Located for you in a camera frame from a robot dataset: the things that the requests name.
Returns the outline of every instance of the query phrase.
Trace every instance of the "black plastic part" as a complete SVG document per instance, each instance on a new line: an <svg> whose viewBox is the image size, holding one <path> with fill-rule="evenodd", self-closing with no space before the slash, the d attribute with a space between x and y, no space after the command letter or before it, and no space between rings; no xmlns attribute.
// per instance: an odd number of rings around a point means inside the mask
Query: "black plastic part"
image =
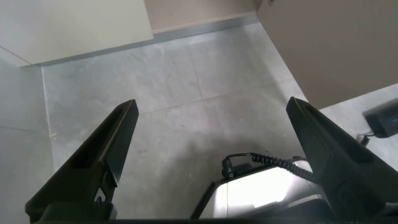
<svg viewBox="0 0 398 224"><path fill-rule="evenodd" d="M383 215L398 203L398 173L313 106L292 97L287 114L337 218Z"/></svg>
<svg viewBox="0 0 398 224"><path fill-rule="evenodd" d="M398 103L373 111L365 119L376 137L391 137L398 133Z"/></svg>
<svg viewBox="0 0 398 224"><path fill-rule="evenodd" d="M135 100L117 106L77 151L25 205L30 222L43 221L47 209L70 203L90 205L99 188L111 203L138 119ZM57 211L57 214L69 211Z"/></svg>
<svg viewBox="0 0 398 224"><path fill-rule="evenodd" d="M112 203L56 202L45 209L40 221L105 221L115 219L117 214Z"/></svg>

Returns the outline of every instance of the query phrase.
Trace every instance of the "gray surface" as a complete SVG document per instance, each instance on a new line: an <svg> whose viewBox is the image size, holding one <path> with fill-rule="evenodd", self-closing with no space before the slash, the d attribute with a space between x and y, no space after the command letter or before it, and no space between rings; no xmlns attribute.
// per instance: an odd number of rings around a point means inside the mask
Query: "gray surface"
<svg viewBox="0 0 398 224"><path fill-rule="evenodd" d="M227 154L303 156L285 107L305 97L259 24L51 65L44 78L56 169L115 106L137 100L118 218L188 218ZM396 96L392 86L322 111L354 136L369 131L363 110ZM397 142L369 148L398 169Z"/></svg>
<svg viewBox="0 0 398 224"><path fill-rule="evenodd" d="M0 60L0 126L49 133L39 66L15 67Z"/></svg>
<svg viewBox="0 0 398 224"><path fill-rule="evenodd" d="M28 223L25 203L53 174L42 70L0 60L0 223Z"/></svg>
<svg viewBox="0 0 398 224"><path fill-rule="evenodd" d="M0 223L29 223L25 203L53 174L48 135L0 128Z"/></svg>

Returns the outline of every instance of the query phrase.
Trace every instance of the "black coiled cord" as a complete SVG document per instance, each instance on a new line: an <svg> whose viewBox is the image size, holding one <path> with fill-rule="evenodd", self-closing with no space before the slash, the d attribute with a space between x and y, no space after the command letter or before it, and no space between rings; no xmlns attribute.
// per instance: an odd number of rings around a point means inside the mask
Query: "black coiled cord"
<svg viewBox="0 0 398 224"><path fill-rule="evenodd" d="M253 162L259 162L266 166L277 166L283 168L287 171L290 171L292 174L301 177L303 179L309 180L311 182L315 182L315 178L313 174L303 168L300 168L293 164L292 162L287 162L283 159L278 159L272 156L265 156L262 154L253 153L251 160Z"/></svg>
<svg viewBox="0 0 398 224"><path fill-rule="evenodd" d="M226 178L231 178L234 177L233 171L232 171L232 163L229 158L231 157L239 157L239 156L251 156L251 159L253 162L258 162L261 164L264 164L265 166L277 166L283 169L286 169L290 171L291 173L297 175L298 177L301 177L305 180L309 180L311 182L316 183L315 177L313 174L303 168L300 168L293 164L292 162L285 161L283 159L278 159L272 156L265 156L262 154L257 154L253 152L249 153L237 153L237 154L231 154L225 157L223 160L223 175Z"/></svg>
<svg viewBox="0 0 398 224"><path fill-rule="evenodd" d="M361 143L361 145L366 147L369 144L369 141L370 141L369 137L371 137L371 136L375 136L375 134L364 135L361 142L359 142L359 143Z"/></svg>
<svg viewBox="0 0 398 224"><path fill-rule="evenodd" d="M369 144L370 139L367 136L363 136L362 140L361 140L361 145L363 146L367 146Z"/></svg>

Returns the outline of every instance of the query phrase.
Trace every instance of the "black electronic device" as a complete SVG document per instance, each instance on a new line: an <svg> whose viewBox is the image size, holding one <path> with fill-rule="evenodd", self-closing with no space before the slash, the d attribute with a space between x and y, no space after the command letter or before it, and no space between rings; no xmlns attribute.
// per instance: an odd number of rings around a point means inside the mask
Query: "black electronic device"
<svg viewBox="0 0 398 224"><path fill-rule="evenodd" d="M307 102L291 97L286 110L313 173L304 173L273 157L250 154L254 161L316 180L337 220L398 217L398 173L393 168ZM113 192L118 186L137 118L134 100L119 105L26 203L30 222L275 223L267 217L262 220L113 220L116 214L111 203ZM228 174L233 174L233 170L224 172ZM278 223L282 222L292 220L279 217Z"/></svg>
<svg viewBox="0 0 398 224"><path fill-rule="evenodd" d="M398 103L373 111L365 119L376 137L391 137L398 133Z"/></svg>

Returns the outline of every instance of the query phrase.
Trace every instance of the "beige wall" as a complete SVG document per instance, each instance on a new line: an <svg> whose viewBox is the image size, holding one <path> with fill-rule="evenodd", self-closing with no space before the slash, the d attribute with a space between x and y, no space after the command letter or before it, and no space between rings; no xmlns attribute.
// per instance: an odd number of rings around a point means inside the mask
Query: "beige wall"
<svg viewBox="0 0 398 224"><path fill-rule="evenodd" d="M145 0L145 5L155 34L254 15L258 8L253 0Z"/></svg>
<svg viewBox="0 0 398 224"><path fill-rule="evenodd" d="M275 0L257 13L318 108L398 82L398 1Z"/></svg>
<svg viewBox="0 0 398 224"><path fill-rule="evenodd" d="M144 0L3 0L0 15L0 46L31 64L153 38Z"/></svg>

